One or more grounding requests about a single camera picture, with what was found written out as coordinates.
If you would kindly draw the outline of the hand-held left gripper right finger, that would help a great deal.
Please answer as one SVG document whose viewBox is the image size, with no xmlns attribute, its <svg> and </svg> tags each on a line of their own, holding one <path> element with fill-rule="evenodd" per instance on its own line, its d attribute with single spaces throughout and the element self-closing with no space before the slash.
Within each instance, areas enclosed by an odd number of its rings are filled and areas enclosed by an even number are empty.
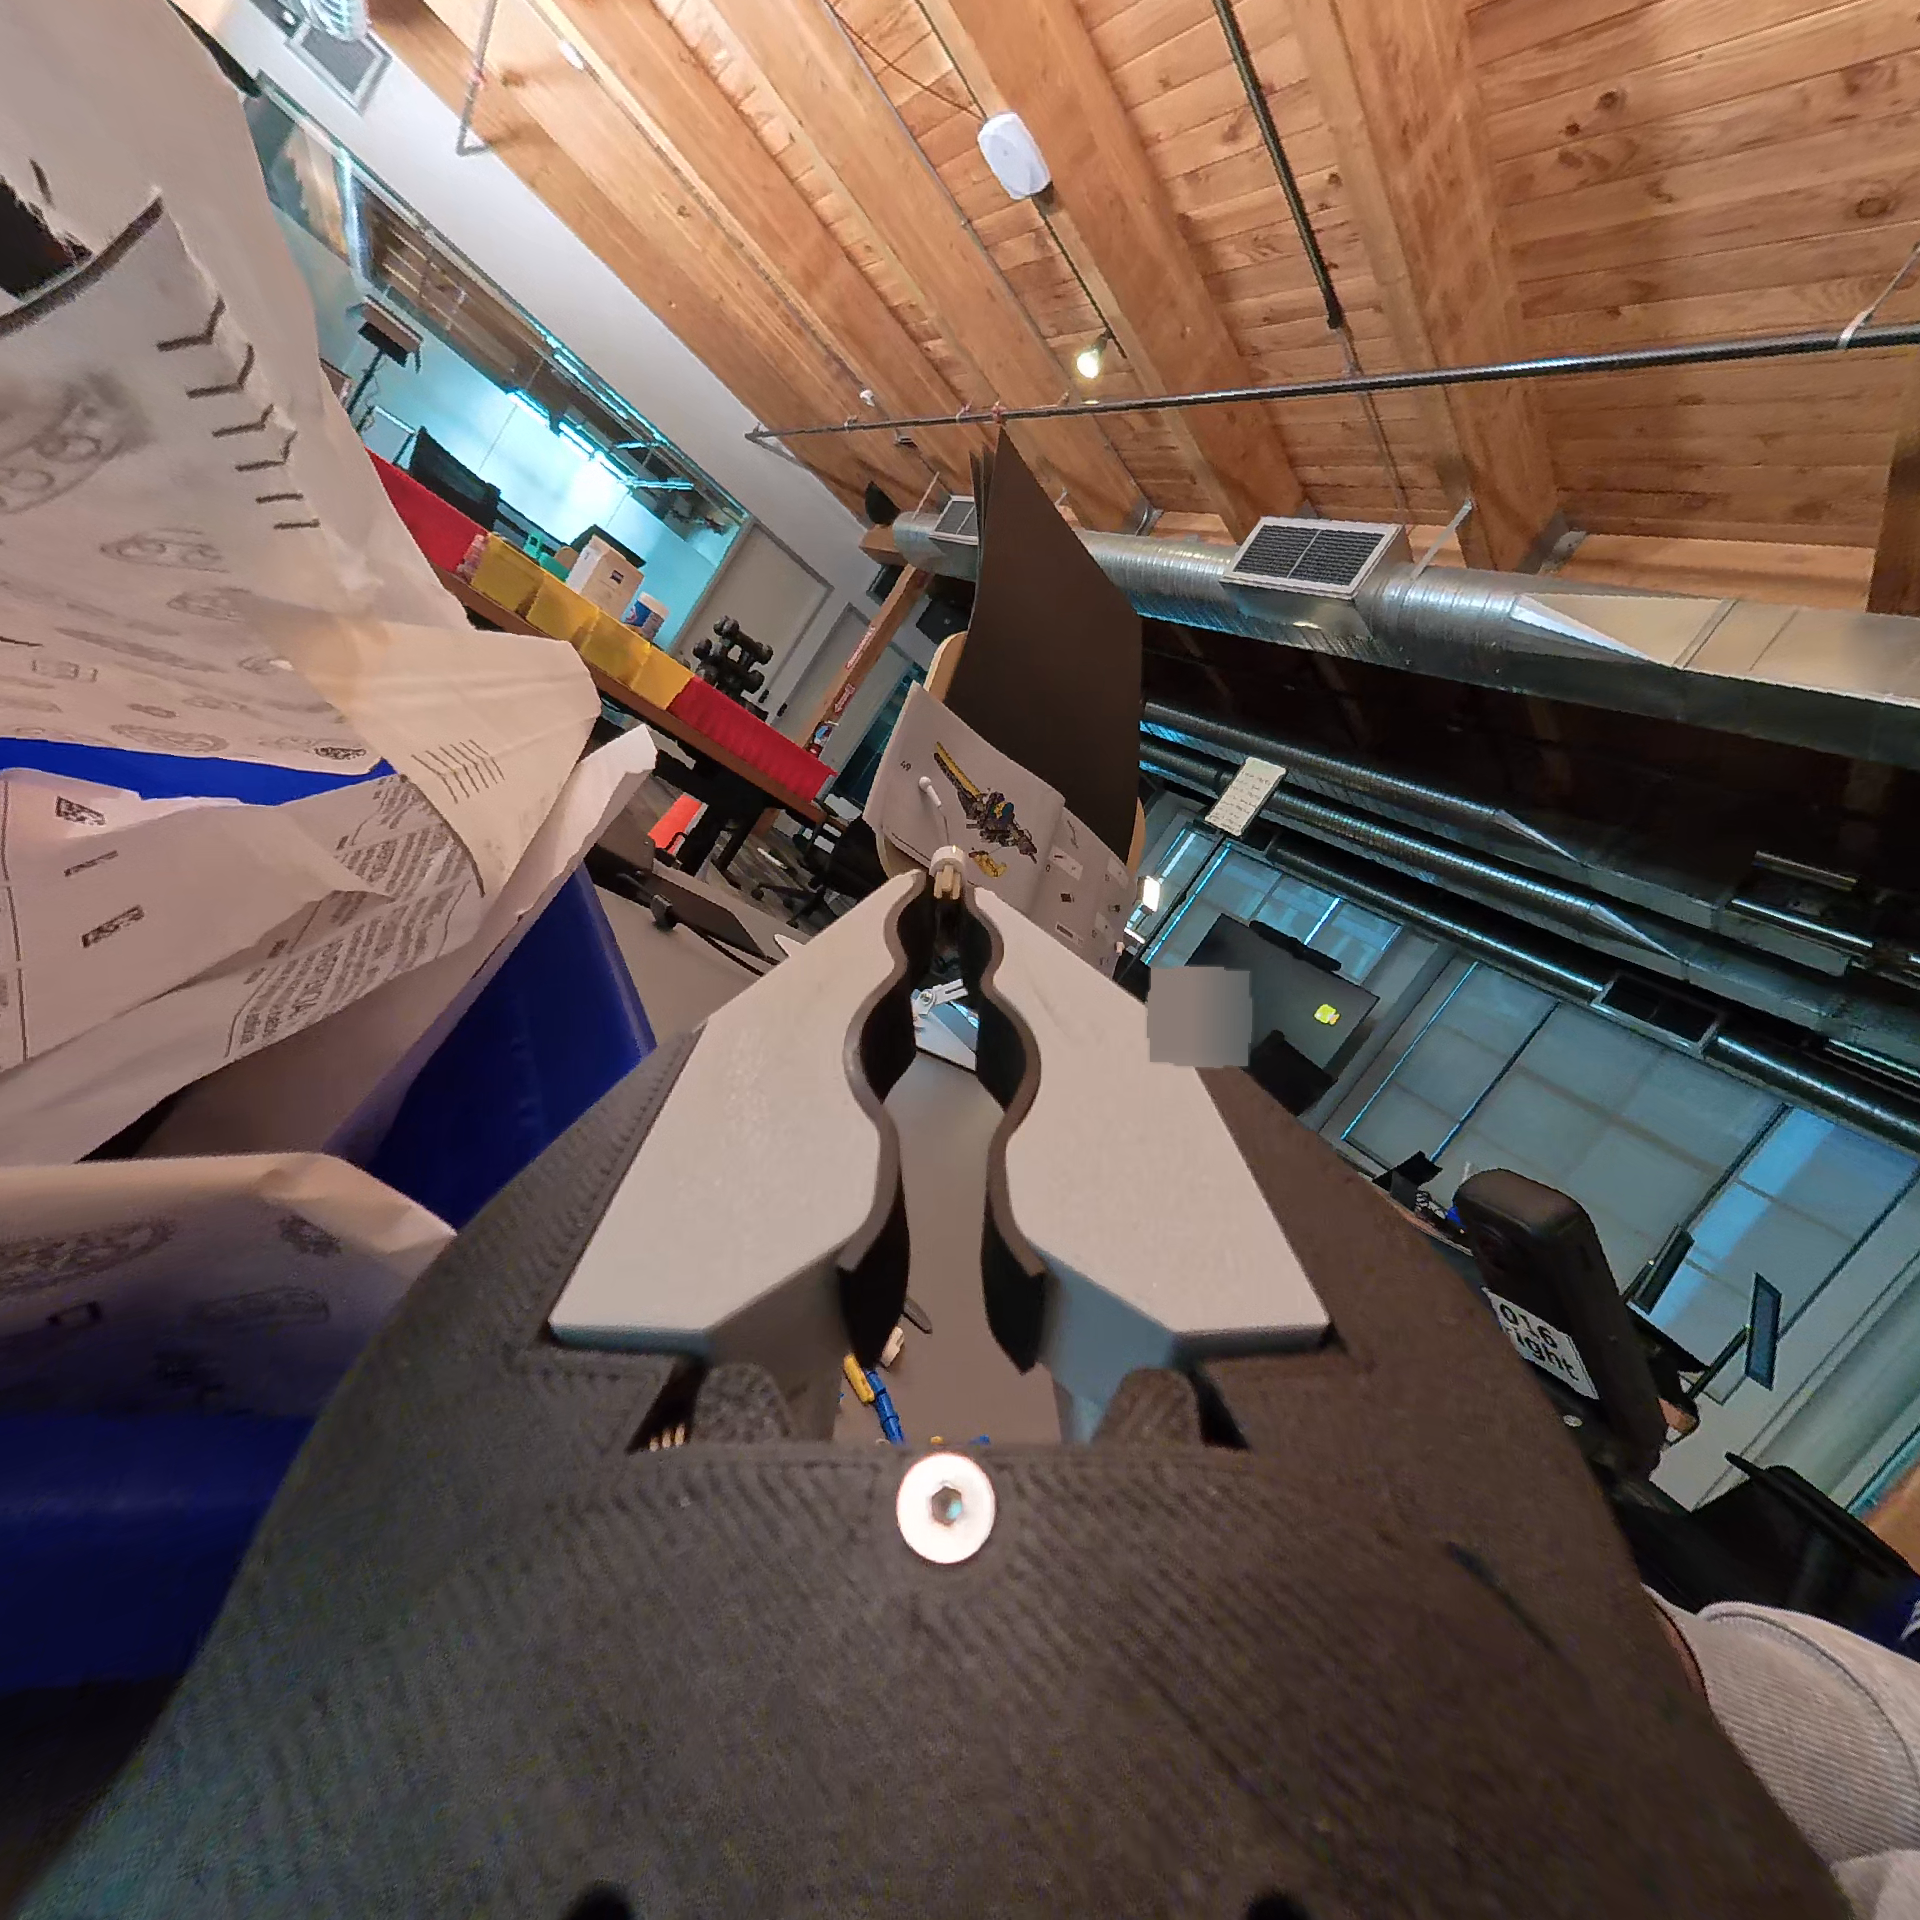
<svg viewBox="0 0 1920 1920">
<path fill-rule="evenodd" d="M 986 1145 L 983 1299 L 1086 1442 L 1132 1372 L 1326 1339 L 1274 1204 L 1195 1069 L 1146 1055 L 1146 1005 L 1000 894 L 972 894 Z"/>
</svg>

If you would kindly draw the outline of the silver ventilation duct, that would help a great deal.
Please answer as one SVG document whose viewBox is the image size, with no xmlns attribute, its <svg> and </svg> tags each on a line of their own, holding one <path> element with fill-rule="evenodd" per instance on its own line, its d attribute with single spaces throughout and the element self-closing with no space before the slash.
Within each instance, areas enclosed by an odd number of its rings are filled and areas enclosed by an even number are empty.
<svg viewBox="0 0 1920 1920">
<path fill-rule="evenodd" d="M 977 588 L 977 498 L 905 512 L 886 545 L 919 574 Z M 1906 773 L 1920 761 L 1917 614 L 1612 591 L 1412 553 L 1372 574 L 1354 596 L 1231 591 L 1220 569 L 1231 569 L 1237 545 L 1094 532 L 1077 545 L 1142 614 L 1179 630 Z"/>
</svg>

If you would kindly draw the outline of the black office chair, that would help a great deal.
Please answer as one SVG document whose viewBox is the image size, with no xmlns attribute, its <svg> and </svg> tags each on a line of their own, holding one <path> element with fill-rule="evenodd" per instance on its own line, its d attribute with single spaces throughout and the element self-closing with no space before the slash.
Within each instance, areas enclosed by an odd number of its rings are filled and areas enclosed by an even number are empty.
<svg viewBox="0 0 1920 1920">
<path fill-rule="evenodd" d="M 1759 1606 L 1858 1635 L 1868 1606 L 1906 1581 L 1869 1523 L 1811 1487 L 1799 1467 L 1726 1454 L 1740 1487 L 1705 1505 L 1678 1505 L 1650 1479 L 1618 1479 L 1612 1512 L 1641 1581 L 1699 1617 L 1710 1606 Z"/>
</svg>

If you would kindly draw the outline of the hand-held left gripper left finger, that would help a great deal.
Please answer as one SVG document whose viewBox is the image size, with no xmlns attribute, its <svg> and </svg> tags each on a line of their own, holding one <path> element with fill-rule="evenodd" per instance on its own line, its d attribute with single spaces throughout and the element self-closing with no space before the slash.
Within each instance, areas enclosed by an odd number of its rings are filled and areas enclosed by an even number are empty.
<svg viewBox="0 0 1920 1920">
<path fill-rule="evenodd" d="M 717 1005 L 575 1265 L 564 1350 L 705 1368 L 878 1362 L 906 1299 L 905 1145 L 929 881 L 892 881 Z"/>
</svg>

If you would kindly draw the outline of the black weight rack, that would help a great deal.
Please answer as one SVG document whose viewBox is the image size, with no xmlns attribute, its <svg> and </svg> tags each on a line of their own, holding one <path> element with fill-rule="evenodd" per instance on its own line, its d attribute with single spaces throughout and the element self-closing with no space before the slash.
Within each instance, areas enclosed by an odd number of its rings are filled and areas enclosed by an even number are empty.
<svg viewBox="0 0 1920 1920">
<path fill-rule="evenodd" d="M 776 644 L 757 640 L 738 614 L 717 614 L 696 651 L 687 673 L 717 689 L 728 702 L 738 702 L 745 712 L 770 722 L 770 673 L 776 673 Z"/>
</svg>

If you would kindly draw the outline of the person's right forearm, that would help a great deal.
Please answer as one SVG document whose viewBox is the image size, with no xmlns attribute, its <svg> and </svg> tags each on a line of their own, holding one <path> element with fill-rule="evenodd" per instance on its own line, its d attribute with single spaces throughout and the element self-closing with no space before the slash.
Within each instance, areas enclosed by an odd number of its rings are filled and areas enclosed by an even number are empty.
<svg viewBox="0 0 1920 1920">
<path fill-rule="evenodd" d="M 1829 1866 L 1852 1916 L 1917 1916 L 1920 1667 L 1835 1620 L 1650 1596 L 1720 1730 Z"/>
</svg>

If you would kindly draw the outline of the large black screen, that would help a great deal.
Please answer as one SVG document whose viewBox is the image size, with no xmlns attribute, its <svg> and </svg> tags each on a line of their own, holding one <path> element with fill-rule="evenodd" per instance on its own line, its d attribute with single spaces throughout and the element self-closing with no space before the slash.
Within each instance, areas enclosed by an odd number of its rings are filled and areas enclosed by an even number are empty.
<svg viewBox="0 0 1920 1920">
<path fill-rule="evenodd" d="M 1249 1078 L 1289 1107 L 1317 1107 L 1365 1043 L 1377 993 L 1345 980 L 1326 950 L 1220 912 L 1191 950 L 1200 968 L 1249 975 Z"/>
</svg>

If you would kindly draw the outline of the blue plastic bin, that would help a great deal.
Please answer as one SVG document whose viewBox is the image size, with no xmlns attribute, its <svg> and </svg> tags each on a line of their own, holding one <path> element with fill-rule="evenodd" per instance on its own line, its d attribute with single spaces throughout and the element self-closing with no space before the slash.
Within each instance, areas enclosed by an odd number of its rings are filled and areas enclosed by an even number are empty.
<svg viewBox="0 0 1920 1920">
<path fill-rule="evenodd" d="M 8 773 L 8 1697 L 198 1667 L 380 1322 L 651 1055 L 563 856 L 651 747 L 590 758 L 479 894 L 407 780 L 122 794 Z"/>
</svg>

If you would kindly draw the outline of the black flat panel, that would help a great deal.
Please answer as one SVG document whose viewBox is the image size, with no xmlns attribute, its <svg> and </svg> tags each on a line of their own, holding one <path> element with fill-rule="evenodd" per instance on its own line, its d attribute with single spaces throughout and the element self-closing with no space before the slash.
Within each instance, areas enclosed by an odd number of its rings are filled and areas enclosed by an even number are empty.
<svg viewBox="0 0 1920 1920">
<path fill-rule="evenodd" d="M 977 461 L 977 614 L 947 706 L 1111 849 L 1142 825 L 1142 611 L 1055 512 L 1014 433 Z"/>
</svg>

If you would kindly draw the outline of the white duct grille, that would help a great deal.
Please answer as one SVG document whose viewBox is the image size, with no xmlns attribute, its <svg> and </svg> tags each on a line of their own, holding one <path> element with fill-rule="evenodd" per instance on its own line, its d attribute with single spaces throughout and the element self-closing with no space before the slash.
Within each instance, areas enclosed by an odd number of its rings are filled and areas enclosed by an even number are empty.
<svg viewBox="0 0 1920 1920">
<path fill-rule="evenodd" d="M 1372 574 L 1410 563 L 1400 524 L 1254 520 L 1220 580 L 1231 591 L 1354 596 Z"/>
</svg>

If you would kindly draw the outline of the black ceiling pipe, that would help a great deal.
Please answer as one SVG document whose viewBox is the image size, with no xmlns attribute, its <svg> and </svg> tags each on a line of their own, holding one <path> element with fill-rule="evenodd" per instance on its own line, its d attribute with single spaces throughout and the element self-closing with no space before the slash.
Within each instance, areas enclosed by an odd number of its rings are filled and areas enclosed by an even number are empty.
<svg viewBox="0 0 1920 1920">
<path fill-rule="evenodd" d="M 807 424 L 747 424 L 747 443 L 784 442 L 865 442 L 865 433 L 947 433 L 947 424 L 1029 424 L 1029 419 L 1132 419 L 1132 414 L 1200 414 L 1243 404 L 1317 404 L 1317 394 L 1422 394 L 1422 390 L 1479 390 L 1479 386 L 1556 386 L 1556 376 L 1629 376 L 1629 370 L 1705 370 L 1705 364 L 1773 364 L 1773 357 L 1858 357 L 1920 345 L 1920 326 L 1844 326 L 1844 330 L 1794 330 L 1794 338 L 1732 338 L 1732 344 L 1673 344 L 1621 355 L 1541 355 L 1499 364 L 1438 364 L 1438 370 L 1345 370 L 1298 386 L 1231 386 L 1185 394 L 1077 394 L 1077 404 L 986 404 L 955 414 L 854 414 Z"/>
</svg>

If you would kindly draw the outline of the pile of white paper bags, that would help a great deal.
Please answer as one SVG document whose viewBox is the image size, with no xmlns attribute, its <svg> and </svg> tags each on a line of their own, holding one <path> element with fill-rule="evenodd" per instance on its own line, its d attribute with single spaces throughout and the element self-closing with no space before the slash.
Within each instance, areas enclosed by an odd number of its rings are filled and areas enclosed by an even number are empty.
<svg viewBox="0 0 1920 1920">
<path fill-rule="evenodd" d="M 168 4 L 8 4 L 8 1412 L 320 1412 L 450 1224 L 360 1173 L 651 768 L 477 632 Z"/>
</svg>

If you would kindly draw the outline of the pile of loose lego pieces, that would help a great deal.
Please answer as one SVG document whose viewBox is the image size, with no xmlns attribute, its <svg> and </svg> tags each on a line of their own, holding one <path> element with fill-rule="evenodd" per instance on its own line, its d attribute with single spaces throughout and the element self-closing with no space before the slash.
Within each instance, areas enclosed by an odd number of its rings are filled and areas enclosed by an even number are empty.
<svg viewBox="0 0 1920 1920">
<path fill-rule="evenodd" d="M 983 1425 L 983 1380 L 972 1352 L 947 1352 L 919 1314 L 897 1314 L 878 1368 L 846 1352 L 840 1381 L 854 1408 L 878 1423 L 878 1442 L 897 1449 L 986 1449 L 996 1425 Z"/>
</svg>

